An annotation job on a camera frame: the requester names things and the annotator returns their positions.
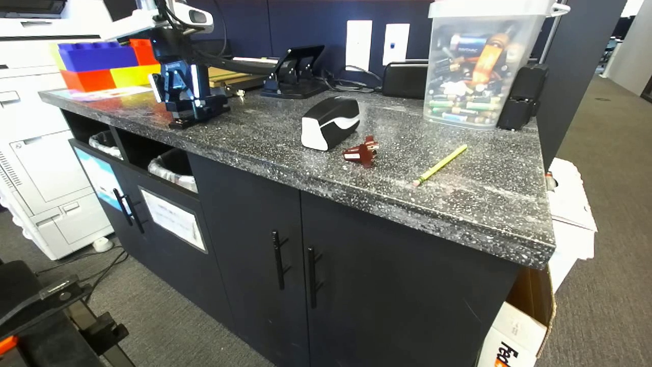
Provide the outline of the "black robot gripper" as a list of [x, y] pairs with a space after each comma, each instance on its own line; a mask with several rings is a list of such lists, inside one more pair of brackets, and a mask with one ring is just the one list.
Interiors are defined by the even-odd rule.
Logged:
[[172, 129], [208, 122], [229, 110], [226, 93], [211, 88], [208, 66], [183, 58], [162, 65], [162, 72], [154, 76], [154, 91], [173, 116]]

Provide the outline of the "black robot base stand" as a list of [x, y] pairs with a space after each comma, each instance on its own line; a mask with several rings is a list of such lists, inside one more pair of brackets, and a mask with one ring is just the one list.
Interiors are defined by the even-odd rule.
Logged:
[[76, 276], [42, 284], [25, 260], [0, 262], [0, 367], [135, 367], [127, 325], [89, 296]]

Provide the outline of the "robot arm white and black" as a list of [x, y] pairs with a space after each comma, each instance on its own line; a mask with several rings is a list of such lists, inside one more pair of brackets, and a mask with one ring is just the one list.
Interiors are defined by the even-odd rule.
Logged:
[[140, 0], [129, 17], [107, 25], [101, 38], [151, 41], [162, 63], [162, 70], [150, 76], [154, 95], [173, 116], [172, 129], [186, 129], [208, 122], [229, 108], [226, 93], [211, 88], [208, 65], [191, 55], [187, 42], [191, 35], [213, 29], [215, 17], [186, 0]]

